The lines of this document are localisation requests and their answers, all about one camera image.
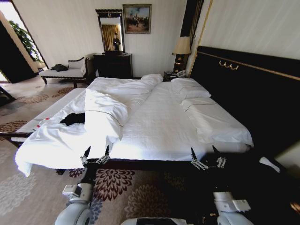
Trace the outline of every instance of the green plant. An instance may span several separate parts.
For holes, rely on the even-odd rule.
[[[22,44],[24,45],[26,51],[30,55],[33,61],[38,61],[38,53],[36,49],[34,48],[33,41],[29,38],[29,34],[26,30],[19,27],[17,23],[14,23],[14,21],[9,21],[10,25],[14,29],[15,33],[18,35],[19,39],[21,40]]]

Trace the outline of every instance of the black bag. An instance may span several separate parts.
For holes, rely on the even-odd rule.
[[[60,71],[66,71],[68,68],[62,64],[56,64],[54,67],[51,68],[51,70],[56,70],[57,72]]]

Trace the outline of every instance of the table lamp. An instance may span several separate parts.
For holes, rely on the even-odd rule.
[[[173,55],[176,55],[175,64],[174,64],[174,73],[178,73],[186,68],[188,55],[191,53],[190,47],[190,37],[180,37],[177,41],[177,44],[172,52]]]

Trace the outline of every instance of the chaise lounge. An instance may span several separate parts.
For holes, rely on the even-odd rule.
[[[56,78],[72,81],[74,88],[77,88],[77,83],[92,82],[96,77],[93,59],[94,53],[88,54],[79,60],[69,60],[68,70],[57,72],[56,70],[45,70],[40,72],[40,76],[47,84],[46,78]]]

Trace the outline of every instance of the telephone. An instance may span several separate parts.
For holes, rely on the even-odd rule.
[[[182,70],[182,71],[179,71],[176,76],[178,76],[178,78],[184,78],[186,76],[186,71],[185,70]]]

